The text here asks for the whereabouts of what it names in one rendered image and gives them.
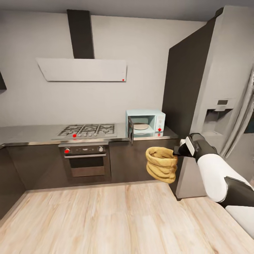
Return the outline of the microwave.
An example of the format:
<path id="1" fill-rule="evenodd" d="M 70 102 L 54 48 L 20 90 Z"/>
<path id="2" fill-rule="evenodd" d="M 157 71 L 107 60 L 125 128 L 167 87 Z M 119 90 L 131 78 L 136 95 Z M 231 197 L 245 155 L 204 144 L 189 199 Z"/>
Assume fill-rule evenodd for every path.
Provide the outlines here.
<path id="1" fill-rule="evenodd" d="M 126 127 L 131 146 L 134 133 L 163 131 L 165 114 L 158 109 L 127 109 Z"/>

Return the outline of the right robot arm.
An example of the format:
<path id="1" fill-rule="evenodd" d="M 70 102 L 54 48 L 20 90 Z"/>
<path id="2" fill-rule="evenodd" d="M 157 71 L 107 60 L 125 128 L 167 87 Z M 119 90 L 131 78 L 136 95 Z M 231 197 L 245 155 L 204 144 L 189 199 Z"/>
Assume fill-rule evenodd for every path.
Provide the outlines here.
<path id="1" fill-rule="evenodd" d="M 181 139 L 173 155 L 195 158 L 210 200 L 220 204 L 254 240 L 254 189 L 199 133 Z"/>

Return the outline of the popcorn bag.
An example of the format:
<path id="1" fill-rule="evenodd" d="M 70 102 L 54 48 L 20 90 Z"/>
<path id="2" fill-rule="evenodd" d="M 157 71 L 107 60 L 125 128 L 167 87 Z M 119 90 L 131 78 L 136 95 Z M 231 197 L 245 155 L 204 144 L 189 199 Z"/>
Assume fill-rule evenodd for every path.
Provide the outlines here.
<path id="1" fill-rule="evenodd" d="M 148 173 L 159 181 L 168 184 L 176 179 L 178 155 L 173 155 L 173 150 L 165 147 L 150 147 L 146 150 Z"/>

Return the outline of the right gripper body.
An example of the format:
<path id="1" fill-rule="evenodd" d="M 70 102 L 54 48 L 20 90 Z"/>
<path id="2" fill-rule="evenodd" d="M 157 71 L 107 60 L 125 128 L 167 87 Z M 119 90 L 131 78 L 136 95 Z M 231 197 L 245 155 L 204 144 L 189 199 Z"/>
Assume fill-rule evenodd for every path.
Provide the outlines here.
<path id="1" fill-rule="evenodd" d="M 183 145 L 182 146 L 174 146 L 173 147 L 173 155 L 192 157 L 190 151 L 186 152 L 183 149 Z"/>

